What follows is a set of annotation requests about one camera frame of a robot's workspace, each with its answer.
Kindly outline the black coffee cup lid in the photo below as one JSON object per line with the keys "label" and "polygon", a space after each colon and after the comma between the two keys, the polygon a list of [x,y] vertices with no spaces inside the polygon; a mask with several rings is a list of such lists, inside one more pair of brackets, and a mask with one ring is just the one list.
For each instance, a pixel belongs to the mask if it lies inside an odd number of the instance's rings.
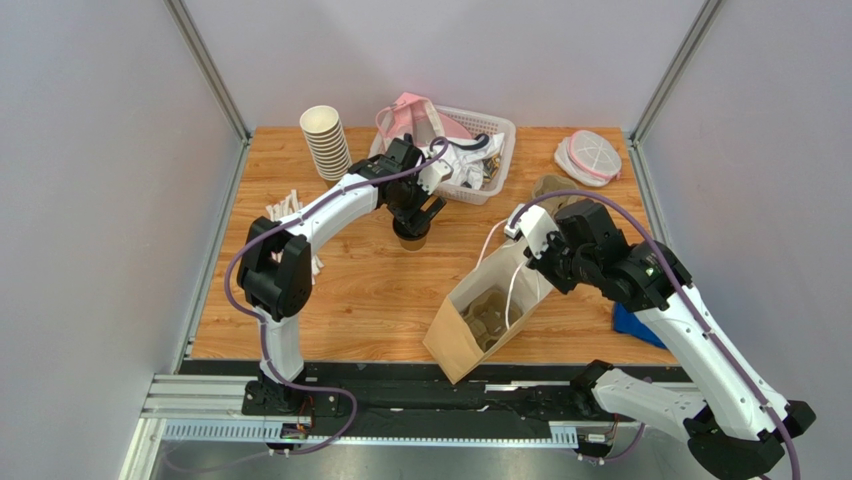
{"label": "black coffee cup lid", "polygon": [[424,239],[428,235],[431,229],[431,224],[427,222],[419,227],[411,227],[394,219],[392,222],[392,228],[394,234],[400,241],[415,242]]}

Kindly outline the brown paper coffee cup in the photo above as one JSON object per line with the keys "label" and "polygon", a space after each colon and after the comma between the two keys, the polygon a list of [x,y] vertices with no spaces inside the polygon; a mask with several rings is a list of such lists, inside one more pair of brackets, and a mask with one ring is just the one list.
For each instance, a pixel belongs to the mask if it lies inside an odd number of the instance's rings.
{"label": "brown paper coffee cup", "polygon": [[418,251],[421,250],[427,242],[427,235],[419,236],[419,237],[398,237],[398,241],[403,249],[406,251]]}

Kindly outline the paper bag with handles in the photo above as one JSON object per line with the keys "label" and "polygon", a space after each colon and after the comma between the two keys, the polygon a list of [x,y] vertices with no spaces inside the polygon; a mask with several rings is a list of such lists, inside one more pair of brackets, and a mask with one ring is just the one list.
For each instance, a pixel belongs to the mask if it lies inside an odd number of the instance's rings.
{"label": "paper bag with handles", "polygon": [[[504,224],[504,221],[500,221],[492,227],[474,269],[445,297],[423,340],[426,349],[453,384],[520,333],[540,303],[553,290],[540,274],[525,266],[525,240],[508,240],[492,253],[486,252],[492,238],[502,230]],[[523,315],[491,349],[483,352],[461,313],[476,297],[490,288],[505,291],[507,300],[514,300]]]}

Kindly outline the single pulp cup carrier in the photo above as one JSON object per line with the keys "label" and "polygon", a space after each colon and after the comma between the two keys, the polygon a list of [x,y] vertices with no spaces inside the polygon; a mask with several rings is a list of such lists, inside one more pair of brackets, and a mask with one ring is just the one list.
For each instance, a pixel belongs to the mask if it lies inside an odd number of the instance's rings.
{"label": "single pulp cup carrier", "polygon": [[523,315],[514,300],[507,300],[507,293],[499,288],[490,288],[476,297],[461,313],[477,346],[486,352]]}

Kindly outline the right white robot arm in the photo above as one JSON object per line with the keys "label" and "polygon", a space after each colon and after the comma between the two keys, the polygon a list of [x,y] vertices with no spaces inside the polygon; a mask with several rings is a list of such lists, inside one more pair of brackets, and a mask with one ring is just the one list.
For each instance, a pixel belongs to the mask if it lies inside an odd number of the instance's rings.
{"label": "right white robot arm", "polygon": [[793,441],[815,422],[803,401],[785,398],[745,360],[719,327],[690,273],[651,237],[628,242],[607,199],[582,200],[555,214],[536,202],[510,218],[509,238],[525,240],[526,266],[561,293],[589,285],[622,305],[676,357],[697,387],[689,396],[596,360],[570,383],[590,414],[628,417],[683,442],[718,479],[765,477],[796,463]]}

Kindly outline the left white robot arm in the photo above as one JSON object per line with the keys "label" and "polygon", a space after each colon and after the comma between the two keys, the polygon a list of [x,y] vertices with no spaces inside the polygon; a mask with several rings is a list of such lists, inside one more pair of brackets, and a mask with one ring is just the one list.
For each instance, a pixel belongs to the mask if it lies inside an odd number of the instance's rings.
{"label": "left white robot arm", "polygon": [[436,190],[452,175],[443,160],[449,145],[438,137],[424,153],[410,137],[395,139],[385,152],[353,164],[307,206],[279,221],[259,217],[251,224],[225,277],[236,279],[248,304],[244,313],[258,320],[258,385],[276,401],[294,406],[309,390],[295,381],[304,368],[299,314],[312,293],[317,252],[348,225],[381,208],[390,212],[401,246],[421,249],[446,204]]}

